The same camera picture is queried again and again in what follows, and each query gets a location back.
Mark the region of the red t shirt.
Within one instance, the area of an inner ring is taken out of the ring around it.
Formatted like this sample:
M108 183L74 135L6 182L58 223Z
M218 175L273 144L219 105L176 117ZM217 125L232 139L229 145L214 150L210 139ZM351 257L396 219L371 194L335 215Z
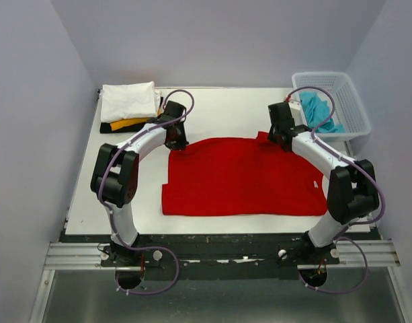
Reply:
M164 215L322 216L323 175L259 132L249 138L210 138L169 154L162 186Z

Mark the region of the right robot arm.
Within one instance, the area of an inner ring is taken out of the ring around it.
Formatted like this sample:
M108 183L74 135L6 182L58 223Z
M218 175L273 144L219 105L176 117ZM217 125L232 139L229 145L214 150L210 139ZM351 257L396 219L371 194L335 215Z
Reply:
M340 154L306 125L296 125L289 102L271 104L268 112L268 139L284 151L304 158L328 179L327 211L303 234L299 249L300 257L313 264L324 256L324 248L332 245L339 234L379 208L374 166L366 159L356 161Z

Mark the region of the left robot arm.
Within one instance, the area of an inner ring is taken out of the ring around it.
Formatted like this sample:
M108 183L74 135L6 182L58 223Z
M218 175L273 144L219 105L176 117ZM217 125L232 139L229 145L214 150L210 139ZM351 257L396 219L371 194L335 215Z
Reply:
M117 145L105 143L99 148L90 188L108 214L111 241L119 245L116 257L126 266L135 264L140 256L134 245L138 230L131 208L138 188L139 164L160 146L170 150L186 147L183 120L187 113L183 105L169 101L160 116L147 121L129 139Z

